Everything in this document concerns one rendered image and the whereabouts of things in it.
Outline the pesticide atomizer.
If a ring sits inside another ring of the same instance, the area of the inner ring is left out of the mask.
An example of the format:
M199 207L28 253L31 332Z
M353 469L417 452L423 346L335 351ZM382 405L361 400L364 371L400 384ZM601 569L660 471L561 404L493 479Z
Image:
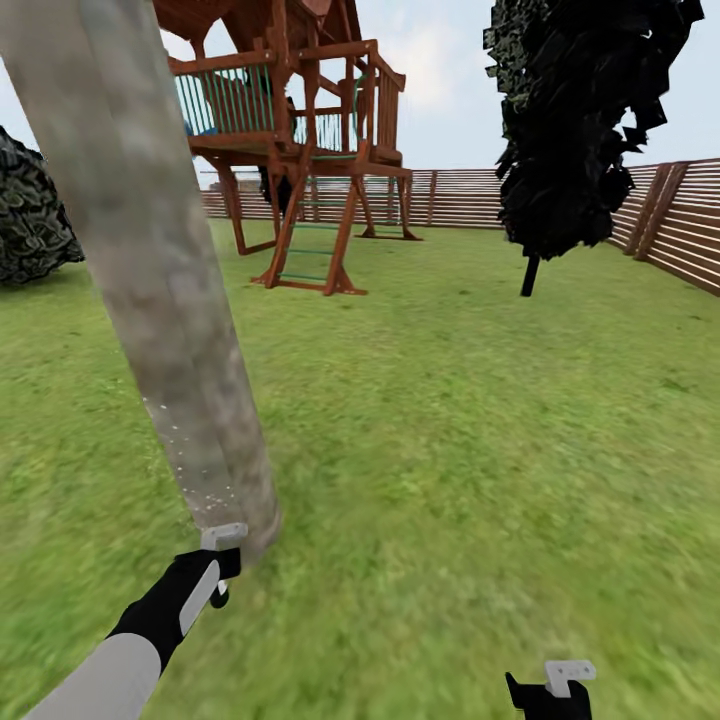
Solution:
M217 583L217 588L213 591L213 595L208 599L213 609L221 609L229 601L229 591L227 589L227 580L221 579Z

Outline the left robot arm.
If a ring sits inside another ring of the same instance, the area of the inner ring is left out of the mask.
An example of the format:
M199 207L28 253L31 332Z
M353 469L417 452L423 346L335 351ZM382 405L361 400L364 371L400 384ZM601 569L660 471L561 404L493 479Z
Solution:
M200 549L177 555L110 636L21 720L139 720L219 580L243 568L239 548L219 551L218 542L245 538L247 530L239 522L202 530Z

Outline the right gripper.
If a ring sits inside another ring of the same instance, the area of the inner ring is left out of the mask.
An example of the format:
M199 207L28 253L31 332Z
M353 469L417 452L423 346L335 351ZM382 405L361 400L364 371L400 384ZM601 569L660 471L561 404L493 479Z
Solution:
M570 680L569 699L557 699L545 686L519 685L507 671L505 680L515 709L523 709L525 720L592 720L591 706L585 688Z

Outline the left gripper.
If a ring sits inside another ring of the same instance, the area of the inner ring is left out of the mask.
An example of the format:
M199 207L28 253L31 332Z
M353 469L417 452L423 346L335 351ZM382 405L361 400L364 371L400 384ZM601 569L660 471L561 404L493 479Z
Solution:
M211 551L210 556L217 559L217 563L219 563L220 580L227 580L239 575L243 568L239 548L231 548L225 551Z

